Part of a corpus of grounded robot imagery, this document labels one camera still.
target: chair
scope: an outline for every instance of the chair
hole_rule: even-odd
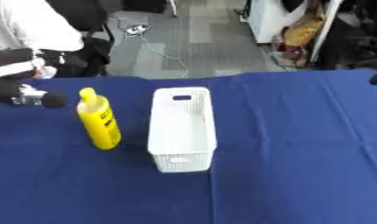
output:
[[[80,32],[87,32],[84,37],[85,47],[79,51],[79,56],[87,62],[87,67],[79,76],[107,75],[106,65],[110,62],[109,53],[115,37],[107,24],[108,13],[99,0],[47,1],[72,27]],[[101,31],[108,34],[109,40],[93,37],[95,32]]]

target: gray carpet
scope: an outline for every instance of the gray carpet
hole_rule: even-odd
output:
[[[234,8],[242,0],[180,0],[177,18],[171,9],[164,14],[119,11],[111,17],[129,18],[151,26],[144,35],[150,44],[139,37],[125,37],[118,28],[131,25],[127,19],[110,20],[116,36],[112,63],[113,75],[134,75],[148,79],[182,78],[183,68],[176,60],[157,52],[179,57],[188,67],[186,78],[233,75],[245,72],[282,71],[254,41],[247,24],[239,23]]]

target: yellow bottle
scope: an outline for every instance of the yellow bottle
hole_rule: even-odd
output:
[[[122,134],[108,99],[97,95],[90,87],[80,91],[80,98],[78,115],[85,124],[94,145],[100,150],[115,148],[122,140]]]

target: cable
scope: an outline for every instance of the cable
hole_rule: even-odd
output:
[[[118,21],[117,27],[124,32],[124,41],[127,39],[127,37],[129,37],[127,35],[127,30],[123,29],[121,27],[121,21],[125,20],[125,19],[129,20],[133,25],[148,25],[148,24],[145,24],[145,23],[138,23],[138,22],[136,22],[136,21],[134,21],[134,20],[132,20],[132,19],[130,19],[128,17],[111,17],[109,20],[117,20]],[[154,53],[156,53],[156,54],[158,54],[160,56],[163,56],[163,57],[165,57],[165,58],[167,58],[169,60],[176,60],[180,64],[180,66],[184,68],[184,72],[183,71],[178,71],[178,76],[180,76],[181,78],[186,78],[187,77],[187,75],[189,74],[189,69],[184,64],[183,60],[181,60],[180,58],[175,58],[175,57],[172,57],[172,56],[165,55],[165,54],[160,53],[160,52],[154,50],[153,48],[151,48],[150,43],[144,37],[143,32],[139,33],[136,36],[132,36],[132,37],[137,37],[137,36],[141,37],[141,39],[144,42],[144,44],[146,45],[146,47],[149,48],[152,52],[154,52]]]

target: table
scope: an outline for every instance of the table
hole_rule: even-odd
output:
[[[0,223],[377,224],[373,74],[41,81],[70,107],[0,105]],[[219,148],[211,171],[161,174],[145,145],[151,95],[186,86],[211,90]],[[125,145],[88,141],[83,87],[110,99]]]

